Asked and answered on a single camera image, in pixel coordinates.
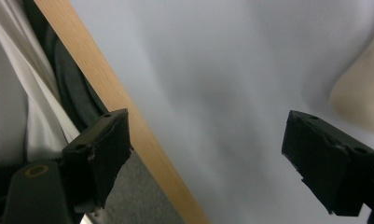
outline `wooden plank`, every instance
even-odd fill
[[[132,145],[186,223],[209,223],[68,0],[35,0],[108,110],[128,108]]]

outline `white cloth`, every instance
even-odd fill
[[[366,223],[329,216],[281,147],[296,109],[374,148],[328,104],[374,0],[70,2],[214,224]]]
[[[27,96],[0,45],[0,166],[22,163]]]
[[[62,148],[78,136],[78,130],[59,103],[53,71],[19,1],[0,0],[0,43],[27,95],[24,159],[59,158]]]

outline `screw hole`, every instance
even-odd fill
[[[29,168],[24,172],[24,175],[29,177],[29,178],[34,178],[39,175],[43,175],[44,173],[47,172],[49,167],[47,165],[36,165],[34,167]]]
[[[361,147],[355,147],[354,150],[359,153],[367,153],[367,150]]]

